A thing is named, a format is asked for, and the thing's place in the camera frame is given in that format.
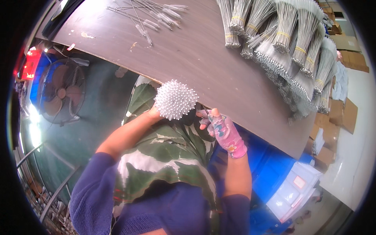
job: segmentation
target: yellow rubber band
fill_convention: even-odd
[[[247,27],[250,27],[251,29],[255,30],[256,32],[258,31],[256,26],[254,26],[253,24],[247,24]]]
[[[306,58],[306,61],[308,61],[311,65],[315,65],[315,62],[313,61],[313,59],[311,59],[310,57],[307,56]]]
[[[278,34],[281,34],[281,35],[283,35],[283,36],[286,36],[286,37],[290,38],[290,36],[289,36],[287,33],[285,33],[285,32],[278,31],[278,32],[276,33],[276,35],[278,35]]]
[[[324,85],[324,82],[321,81],[320,79],[316,79],[315,82],[318,82],[318,83],[321,83],[322,85]]]
[[[233,16],[232,19],[239,19],[239,20],[243,21],[244,23],[246,22],[243,18],[241,18],[239,16]]]
[[[307,54],[307,53],[305,52],[305,50],[303,50],[303,48],[301,48],[301,47],[295,47],[295,50],[300,51],[300,52],[303,52],[304,54]]]

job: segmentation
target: apron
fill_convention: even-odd
[[[158,83],[139,76],[122,125],[153,106],[159,86]],[[219,233],[220,201],[214,180],[206,169],[213,153],[215,138],[207,130],[199,129],[200,119],[195,110],[179,121],[163,119],[153,125],[134,148],[124,153],[116,176],[111,230],[125,203],[132,203],[141,197],[154,180],[164,180],[168,183],[185,182],[201,187],[211,209],[211,234]]]

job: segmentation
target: purple sleeve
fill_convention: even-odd
[[[108,234],[111,226],[117,165],[107,153],[96,153],[72,191],[70,214],[79,234]]]
[[[248,197],[241,194],[222,197],[221,234],[249,234],[249,205]]]

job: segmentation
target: label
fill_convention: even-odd
[[[296,176],[295,180],[294,180],[294,184],[296,186],[298,186],[299,188],[303,188],[304,185],[305,185],[305,181],[302,178],[300,178],[299,176]]]

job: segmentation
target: brown cardboard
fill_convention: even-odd
[[[363,72],[370,72],[370,68],[366,65],[364,56],[360,53],[352,52],[349,56],[351,68]]]
[[[333,152],[337,152],[337,141],[340,135],[340,127],[330,122],[324,123],[320,127],[324,130],[324,147],[330,149]]]
[[[333,89],[334,89],[334,85],[335,85],[335,76],[333,77],[332,88],[330,89],[330,93],[329,93],[329,98],[330,98],[330,99],[333,98]]]
[[[342,36],[342,35],[331,35],[331,40],[335,42],[337,50],[348,50],[354,52],[361,52],[358,41],[356,37],[353,36]]]
[[[314,123],[309,137],[315,140],[319,129],[320,127]]]
[[[358,107],[349,98],[346,98],[345,106],[343,106],[343,101],[332,100],[329,112],[329,121],[331,123],[339,125],[354,134],[357,116]]]
[[[325,147],[322,147],[320,153],[315,156],[315,167],[321,172],[325,173],[334,159],[335,153]]]
[[[329,19],[331,19],[333,21],[333,23],[335,24],[336,21],[335,21],[335,14],[334,13],[326,13],[329,17]]]
[[[350,57],[349,57],[349,54],[351,52],[349,51],[341,51],[341,54],[342,54],[342,61],[343,61],[343,65],[346,67],[346,68],[350,68],[351,67],[351,63],[350,63]]]
[[[323,12],[325,12],[325,13],[327,13],[327,12],[333,13],[334,12],[332,7],[327,3],[319,3],[318,5],[322,8]]]
[[[342,33],[341,26],[340,26],[340,24],[338,24],[338,23],[333,24],[332,27],[331,27],[331,29],[332,29],[335,33],[337,33],[337,34],[341,34],[341,33]]]
[[[347,68],[352,68],[369,73],[370,68],[365,62],[365,58],[361,53],[349,52],[346,50],[340,51],[342,54],[342,64]]]
[[[335,125],[342,125],[343,116],[343,101],[342,100],[332,100],[329,121]]]
[[[321,114],[321,113],[316,113],[316,117],[315,117],[315,124],[318,125],[318,126],[321,126],[322,124],[325,124],[329,122],[329,116],[328,115],[325,115],[325,114]]]
[[[309,155],[312,155],[312,147],[313,147],[313,139],[311,139],[310,137],[308,137],[308,141],[307,141],[306,146],[304,147],[303,152],[305,152],[305,153],[307,153]]]
[[[343,110],[342,126],[351,134],[354,134],[357,116],[358,116],[358,107],[349,98],[346,98],[346,103],[345,103],[345,107]]]

